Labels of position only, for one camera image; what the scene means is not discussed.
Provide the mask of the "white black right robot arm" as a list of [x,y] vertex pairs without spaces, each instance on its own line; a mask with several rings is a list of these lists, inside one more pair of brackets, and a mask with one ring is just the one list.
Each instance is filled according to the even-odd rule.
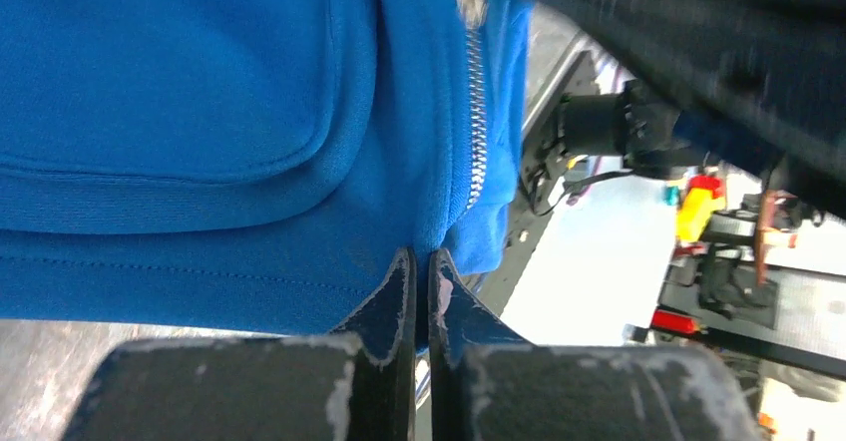
[[[845,213],[845,0],[536,0],[697,114],[685,133]],[[726,145],[734,142],[731,155]]]

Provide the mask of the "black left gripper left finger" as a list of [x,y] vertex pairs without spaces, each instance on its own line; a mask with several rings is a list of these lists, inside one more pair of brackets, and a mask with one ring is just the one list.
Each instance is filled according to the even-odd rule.
[[321,335],[149,338],[92,376],[67,440],[410,440],[414,254]]

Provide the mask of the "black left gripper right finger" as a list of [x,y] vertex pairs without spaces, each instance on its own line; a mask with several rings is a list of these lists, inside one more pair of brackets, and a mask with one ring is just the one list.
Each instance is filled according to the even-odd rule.
[[756,440],[725,365],[698,347],[538,346],[461,282],[446,249],[428,274],[436,440]]

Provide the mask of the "blue zip-up jacket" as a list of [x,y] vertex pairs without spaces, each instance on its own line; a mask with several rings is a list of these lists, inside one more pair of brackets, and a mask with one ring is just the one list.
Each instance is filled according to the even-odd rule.
[[1,0],[1,314],[284,334],[500,264],[529,0]]

